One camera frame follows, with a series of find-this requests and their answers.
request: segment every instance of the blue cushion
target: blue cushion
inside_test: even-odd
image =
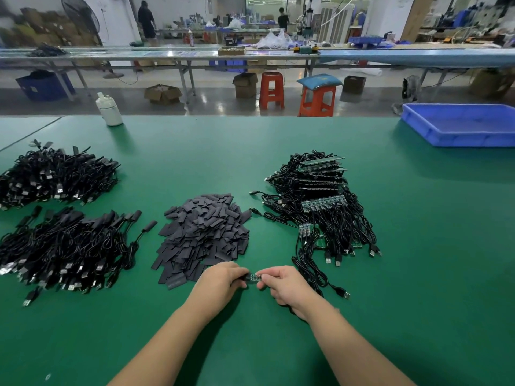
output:
[[[343,85],[339,79],[332,75],[321,74],[297,80],[309,90],[317,90],[323,86]]]

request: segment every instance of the white bottle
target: white bottle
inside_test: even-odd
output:
[[[108,126],[118,126],[124,122],[118,106],[111,96],[104,96],[102,92],[99,92],[96,104]]]
[[[191,47],[194,47],[195,46],[195,39],[193,38],[193,32],[190,30],[188,30],[188,37],[190,38],[190,46]]]

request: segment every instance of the stool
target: stool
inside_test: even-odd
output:
[[[334,111],[334,98],[336,96],[336,86],[342,85],[341,81],[334,76],[321,74],[297,80],[302,84],[302,101],[300,103],[299,116],[326,117],[332,116]],[[307,91],[313,92],[311,102],[306,102]],[[323,97],[326,92],[331,92],[331,104],[325,104]]]
[[[270,82],[274,81],[275,88],[270,89]],[[266,71],[261,75],[261,91],[259,96],[259,107],[268,109],[268,103],[274,101],[284,108],[283,75],[278,71]]]

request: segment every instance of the white air conditioner unit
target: white air conditioner unit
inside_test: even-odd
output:
[[[351,25],[354,5],[347,5],[343,12],[332,20],[331,18],[341,10],[341,8],[337,8],[338,3],[323,2],[320,6],[322,9],[320,12],[320,30],[318,32],[317,41],[322,42],[325,40],[329,43],[345,43]]]

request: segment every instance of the workbench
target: workbench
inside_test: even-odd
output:
[[[0,64],[3,68],[11,69],[35,69],[43,68],[57,72],[75,70],[86,90],[87,83],[82,76],[81,69],[95,70],[100,67],[95,66],[79,66],[78,61],[99,61],[99,62],[120,62],[120,61],[136,61],[136,60],[168,60],[173,61],[173,65],[156,66],[157,68],[178,69],[181,77],[182,90],[184,100],[189,103],[189,96],[196,96],[195,83],[193,79],[194,69],[220,70],[219,66],[208,66],[202,61],[224,61],[224,60],[244,60],[244,61],[282,61],[281,69],[300,68],[304,69],[304,76],[311,76],[315,68],[333,68],[333,69],[352,69],[363,67],[381,67],[390,68],[396,66],[419,67],[419,68],[438,68],[442,71],[440,83],[450,69],[456,68],[485,68],[485,67],[512,67],[515,66],[515,49],[491,49],[491,48],[469,48],[458,46],[457,48],[434,48],[428,49],[424,44],[423,49],[415,47],[403,47],[393,49],[320,49],[320,54],[299,54],[293,53],[291,50],[246,50],[245,55],[218,55],[218,45],[201,45],[192,48],[190,46],[162,46],[162,47],[137,47],[130,46],[113,46],[113,47],[93,47],[66,48],[69,55],[61,57],[28,57],[27,55],[32,49],[4,49],[0,50]],[[332,61],[360,61],[368,60],[376,62],[380,65],[361,66],[358,64],[344,64],[328,66],[326,62]],[[135,69],[136,67],[129,65],[111,64],[110,69]],[[260,65],[263,69],[277,69],[278,65]],[[186,86],[185,76],[189,74],[191,88]],[[63,83],[61,75],[57,73],[57,77],[67,93],[70,100],[74,100],[74,96]]]
[[[12,124],[19,118],[10,118]],[[314,258],[349,300],[326,299],[418,385],[512,384],[514,149],[439,149],[396,118],[125,116],[108,128],[100,116],[66,116],[0,152],[10,168],[28,142],[72,145],[121,163],[120,182],[88,216],[110,209],[143,214],[129,233],[140,240],[136,266],[111,289],[48,290],[22,307],[32,289],[0,276],[0,379],[5,385],[106,384],[180,306],[193,284],[168,291],[150,266],[164,237],[165,210],[203,193],[231,192],[244,208],[265,209],[251,190],[291,154],[311,149],[345,157],[345,177],[373,224],[383,257],[367,250],[341,267]],[[57,201],[44,209],[63,207]],[[0,211],[0,236],[36,206]],[[253,215],[238,263],[251,272],[292,265],[298,231]],[[309,326],[269,292],[241,292],[203,331],[177,385],[335,385]]]

